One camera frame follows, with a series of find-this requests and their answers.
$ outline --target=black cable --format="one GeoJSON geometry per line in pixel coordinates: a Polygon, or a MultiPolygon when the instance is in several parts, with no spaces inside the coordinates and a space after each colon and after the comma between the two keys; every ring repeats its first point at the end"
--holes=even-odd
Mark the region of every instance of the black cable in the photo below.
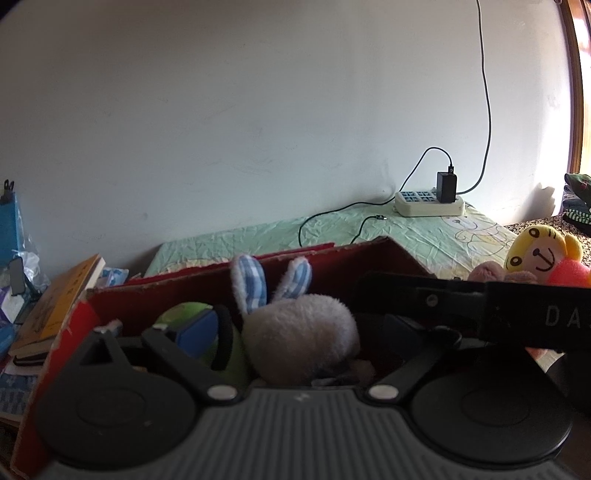
{"type": "Polygon", "coordinates": [[[484,160],[482,161],[482,171],[480,172],[480,177],[478,181],[469,189],[464,190],[463,192],[458,192],[458,195],[464,195],[466,193],[470,193],[474,190],[484,177],[484,172],[486,170],[486,161],[488,160],[488,152],[491,149],[491,136],[492,136],[492,116],[491,116],[491,99],[488,95],[488,83],[486,81],[486,73],[484,71],[484,39],[482,37],[482,10],[480,8],[480,0],[476,0],[476,5],[478,6],[478,31],[480,34],[480,69],[482,71],[482,81],[484,82],[484,94],[486,98],[486,110],[488,112],[488,140],[486,141],[486,150],[484,152],[484,160]]]}
{"type": "Polygon", "coordinates": [[[353,237],[353,239],[349,242],[349,245],[353,245],[355,243],[355,241],[361,236],[361,232],[363,231],[363,226],[365,225],[365,222],[367,222],[370,218],[375,218],[376,220],[387,220],[387,217],[385,217],[384,215],[370,215],[368,217],[365,217],[363,219],[363,222],[361,222],[361,226],[359,227],[359,232],[357,232],[357,235],[355,235],[353,237]]]}
{"type": "MultiPolygon", "coordinates": [[[[488,93],[488,82],[486,80],[486,72],[485,72],[485,68],[484,68],[484,65],[485,65],[485,58],[484,58],[484,37],[482,35],[482,8],[480,7],[480,0],[476,0],[476,6],[478,7],[478,31],[479,31],[479,36],[480,36],[480,69],[482,71],[482,81],[484,83],[484,93],[485,93],[485,98],[486,98],[486,111],[488,113],[488,139],[486,141],[486,150],[485,150],[485,153],[484,153],[484,160],[482,161],[482,171],[480,172],[480,177],[478,178],[478,180],[476,181],[476,183],[472,187],[470,187],[467,190],[464,190],[463,192],[458,192],[458,195],[464,195],[466,193],[470,193],[472,190],[474,190],[476,187],[478,187],[478,185],[480,185],[482,179],[484,178],[484,173],[485,173],[485,170],[486,170],[486,162],[488,161],[488,153],[489,153],[489,150],[491,149],[491,138],[492,138],[491,99],[490,99],[489,93],[488,93]]],[[[421,162],[422,162],[423,158],[425,157],[425,155],[429,151],[431,151],[431,150],[439,150],[439,151],[445,153],[445,155],[447,155],[447,158],[449,158],[449,164],[450,164],[450,166],[453,167],[452,157],[451,157],[451,155],[447,151],[445,151],[444,149],[442,149],[440,147],[429,147],[428,149],[425,150],[425,152],[423,152],[423,154],[421,155],[421,158],[419,159],[419,161],[417,162],[417,164],[414,166],[412,172],[408,175],[408,177],[406,178],[406,180],[404,180],[404,182],[402,183],[402,186],[398,190],[399,192],[402,191],[402,189],[404,188],[404,186],[409,181],[410,177],[413,176],[413,173],[416,171],[416,169],[418,168],[418,166],[421,164],[421,162]]],[[[337,208],[335,210],[327,210],[325,212],[320,212],[320,213],[317,213],[315,215],[312,215],[311,217],[308,217],[306,220],[304,220],[304,222],[302,222],[302,224],[300,225],[300,228],[299,228],[298,233],[297,233],[298,243],[300,244],[300,247],[303,246],[302,243],[301,243],[301,231],[304,228],[304,225],[306,225],[310,220],[313,220],[316,217],[319,217],[321,215],[327,215],[329,213],[341,212],[341,211],[346,210],[347,208],[353,207],[355,205],[383,206],[383,205],[386,205],[386,204],[390,203],[395,198],[396,198],[396,195],[393,196],[392,198],[389,198],[385,202],[379,202],[379,203],[375,203],[375,202],[353,202],[353,203],[350,203],[349,205],[346,205],[346,206],[344,206],[342,208],[337,208]]]]}
{"type": "Polygon", "coordinates": [[[413,171],[408,175],[408,177],[406,178],[406,180],[404,180],[404,182],[402,183],[402,186],[400,187],[399,192],[402,191],[402,189],[404,188],[404,186],[406,185],[406,182],[409,181],[410,177],[413,176],[413,173],[415,172],[415,170],[418,168],[418,166],[421,164],[421,162],[423,161],[423,159],[425,158],[425,155],[427,155],[427,153],[431,150],[439,150],[440,152],[445,153],[445,155],[447,155],[447,158],[449,158],[449,166],[451,168],[453,168],[453,162],[452,162],[452,156],[447,153],[447,151],[445,151],[444,149],[440,148],[440,147],[429,147],[428,149],[425,150],[425,152],[423,152],[423,154],[421,155],[421,158],[418,159],[417,164],[414,166],[413,171]]]}
{"type": "MultiPolygon", "coordinates": [[[[406,182],[408,181],[408,179],[413,175],[413,173],[415,172],[415,170],[418,168],[418,166],[421,164],[421,162],[423,161],[423,159],[425,158],[425,155],[427,155],[427,153],[431,150],[439,150],[442,151],[443,153],[445,153],[445,155],[447,155],[447,158],[449,158],[449,165],[451,167],[453,167],[453,162],[452,162],[452,157],[451,155],[446,152],[444,149],[440,148],[440,147],[429,147],[428,149],[425,150],[425,152],[423,152],[423,154],[421,155],[421,158],[419,159],[419,161],[417,162],[417,164],[415,165],[415,167],[413,168],[413,171],[410,173],[410,175],[407,177],[406,180],[404,180],[404,183],[402,184],[402,186],[400,187],[400,189],[398,190],[399,192],[402,191],[402,189],[404,188],[404,186],[406,185],[406,182]]],[[[355,205],[373,205],[373,206],[377,206],[377,207],[381,207],[383,205],[386,205],[388,203],[390,203],[391,201],[393,201],[396,198],[396,195],[394,195],[393,197],[390,197],[388,200],[386,200],[385,202],[353,202],[350,203],[344,207],[341,208],[337,208],[335,210],[326,210],[325,212],[320,212],[320,213],[315,213],[314,215],[308,217],[306,220],[304,220],[302,222],[302,224],[300,225],[300,228],[297,232],[297,240],[298,243],[300,244],[300,247],[303,247],[302,243],[301,243],[301,231],[304,228],[304,225],[307,224],[310,220],[315,219],[316,217],[322,216],[322,215],[328,215],[329,213],[337,213],[337,212],[342,212],[343,210],[346,210],[347,208],[351,208],[354,207],[355,205]]]]}
{"type": "Polygon", "coordinates": [[[381,202],[381,203],[374,203],[374,202],[353,202],[353,203],[350,203],[347,206],[344,206],[342,208],[337,208],[335,210],[327,210],[325,212],[315,213],[311,217],[308,217],[306,220],[304,220],[302,222],[302,224],[300,225],[300,229],[297,232],[297,240],[298,240],[298,243],[300,244],[300,247],[303,247],[303,245],[301,244],[301,230],[304,228],[304,225],[305,224],[307,224],[310,220],[313,220],[316,217],[319,217],[321,215],[328,215],[329,213],[342,212],[343,210],[346,210],[347,208],[353,207],[355,205],[375,205],[375,206],[380,207],[382,205],[386,205],[387,203],[390,203],[392,200],[394,200],[394,198],[395,198],[395,196],[392,197],[392,198],[389,198],[385,202],[381,202]]]}

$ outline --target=round black pad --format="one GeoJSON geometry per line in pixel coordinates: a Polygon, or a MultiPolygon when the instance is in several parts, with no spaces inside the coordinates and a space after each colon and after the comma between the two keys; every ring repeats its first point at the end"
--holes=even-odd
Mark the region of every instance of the round black pad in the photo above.
{"type": "Polygon", "coordinates": [[[413,398],[411,412],[436,445],[484,465],[541,460],[557,450],[571,426],[571,412],[553,389],[470,374],[428,383],[413,398]]]}
{"type": "Polygon", "coordinates": [[[52,385],[37,407],[37,430],[52,452],[78,468],[142,465],[189,433],[196,408],[166,377],[131,368],[84,367],[52,385]]]}

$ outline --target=yellow plush toy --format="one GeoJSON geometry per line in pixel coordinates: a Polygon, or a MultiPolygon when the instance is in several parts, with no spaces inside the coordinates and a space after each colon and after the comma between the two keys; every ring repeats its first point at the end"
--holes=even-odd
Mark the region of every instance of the yellow plush toy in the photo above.
{"type": "Polygon", "coordinates": [[[533,225],[513,242],[505,269],[533,273],[540,284],[590,287],[590,270],[582,258],[583,247],[575,236],[563,236],[549,225],[533,225]]]}

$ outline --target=bunny ear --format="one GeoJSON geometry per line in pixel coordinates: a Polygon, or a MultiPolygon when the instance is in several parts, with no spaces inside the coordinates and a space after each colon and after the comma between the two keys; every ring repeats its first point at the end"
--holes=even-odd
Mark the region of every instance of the bunny ear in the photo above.
{"type": "Polygon", "coordinates": [[[310,286],[312,281],[312,266],[305,257],[293,259],[287,266],[287,272],[279,282],[272,301],[281,299],[296,299],[310,286]]]}
{"type": "Polygon", "coordinates": [[[250,255],[240,255],[232,260],[230,277],[234,299],[242,315],[249,315],[267,304],[265,273],[258,260],[250,255]]]}

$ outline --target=black strap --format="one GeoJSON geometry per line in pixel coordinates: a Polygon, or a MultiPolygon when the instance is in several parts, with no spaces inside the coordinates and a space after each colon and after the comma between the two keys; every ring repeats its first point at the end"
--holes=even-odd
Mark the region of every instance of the black strap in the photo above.
{"type": "Polygon", "coordinates": [[[232,355],[234,341],[232,330],[232,316],[224,305],[214,305],[217,314],[217,352],[213,358],[211,369],[215,371],[225,370],[232,355]]]}

